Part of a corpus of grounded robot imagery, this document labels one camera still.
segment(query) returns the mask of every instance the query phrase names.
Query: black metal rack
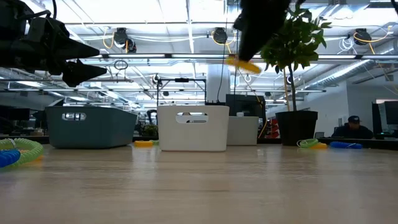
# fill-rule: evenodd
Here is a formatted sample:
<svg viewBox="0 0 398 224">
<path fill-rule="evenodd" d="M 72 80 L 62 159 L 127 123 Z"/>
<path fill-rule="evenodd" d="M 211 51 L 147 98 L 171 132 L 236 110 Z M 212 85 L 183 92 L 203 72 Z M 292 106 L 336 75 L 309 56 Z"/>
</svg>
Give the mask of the black metal rack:
<svg viewBox="0 0 398 224">
<path fill-rule="evenodd" d="M 159 86 L 159 83 L 162 83 L 163 81 L 165 81 L 165 83 L 161 86 Z M 167 86 L 167 84 L 169 84 L 170 82 L 177 82 L 177 83 L 187 83 L 187 82 L 195 82 L 199 88 L 201 88 L 204 92 L 205 92 L 205 101 L 207 98 L 207 83 L 206 83 L 206 79 L 197 79 L 197 78 L 159 78 L 156 82 L 156 106 L 159 106 L 159 92 L 165 87 Z M 205 88 L 202 88 L 198 82 L 203 82 L 205 83 Z"/>
</svg>

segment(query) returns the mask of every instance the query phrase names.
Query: black plant pot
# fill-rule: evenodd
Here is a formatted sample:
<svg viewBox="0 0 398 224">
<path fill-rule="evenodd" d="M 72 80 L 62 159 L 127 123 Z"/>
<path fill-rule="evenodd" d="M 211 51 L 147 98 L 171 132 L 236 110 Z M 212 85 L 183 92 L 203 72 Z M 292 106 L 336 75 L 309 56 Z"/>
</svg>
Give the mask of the black plant pot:
<svg viewBox="0 0 398 224">
<path fill-rule="evenodd" d="M 318 112 L 289 111 L 276 114 L 280 138 L 284 146 L 296 146 L 298 140 L 311 139 L 315 132 Z"/>
</svg>

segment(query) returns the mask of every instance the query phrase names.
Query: gray storage bin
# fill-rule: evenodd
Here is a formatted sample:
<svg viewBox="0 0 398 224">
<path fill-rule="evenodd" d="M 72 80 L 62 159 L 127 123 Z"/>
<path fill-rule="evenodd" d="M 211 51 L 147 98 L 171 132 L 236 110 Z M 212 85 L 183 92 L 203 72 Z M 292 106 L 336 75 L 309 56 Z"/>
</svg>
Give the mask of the gray storage bin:
<svg viewBox="0 0 398 224">
<path fill-rule="evenodd" d="M 45 108 L 50 144 L 57 148 L 106 149 L 132 142 L 137 115 L 116 108 Z"/>
</svg>

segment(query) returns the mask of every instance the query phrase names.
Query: desk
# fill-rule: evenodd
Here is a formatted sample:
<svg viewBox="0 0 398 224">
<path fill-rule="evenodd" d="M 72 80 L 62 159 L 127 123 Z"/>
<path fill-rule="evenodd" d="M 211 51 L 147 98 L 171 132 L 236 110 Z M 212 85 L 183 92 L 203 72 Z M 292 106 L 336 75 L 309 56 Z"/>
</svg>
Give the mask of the desk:
<svg viewBox="0 0 398 224">
<path fill-rule="evenodd" d="M 396 223 L 398 152 L 63 150 L 1 172 L 8 223 Z"/>
</svg>

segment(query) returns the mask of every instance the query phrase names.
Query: small plant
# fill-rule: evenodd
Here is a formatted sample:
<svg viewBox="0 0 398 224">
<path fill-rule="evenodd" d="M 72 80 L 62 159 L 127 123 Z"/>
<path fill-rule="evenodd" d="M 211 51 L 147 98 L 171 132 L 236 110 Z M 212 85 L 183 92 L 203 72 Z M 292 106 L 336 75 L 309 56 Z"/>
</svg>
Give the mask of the small plant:
<svg viewBox="0 0 398 224">
<path fill-rule="evenodd" d="M 154 124 L 147 124 L 142 128 L 143 136 L 157 136 L 157 126 Z"/>
<path fill-rule="evenodd" d="M 329 26 L 331 22 L 320 24 L 321 19 L 312 20 L 312 13 L 308 9 L 301 9 L 300 4 L 297 3 L 295 11 L 288 8 L 285 16 L 287 14 L 289 14 L 289 17 L 285 20 L 282 28 L 263 46 L 261 57 L 267 63 L 266 70 L 269 65 L 275 66 L 276 73 L 284 71 L 286 67 L 289 69 L 289 79 L 292 82 L 293 110 L 296 111 L 293 71 L 296 71 L 299 65 L 304 69 L 310 66 L 311 61 L 318 60 L 316 49 L 320 44 L 326 48 L 323 29 L 331 28 Z"/>
</svg>

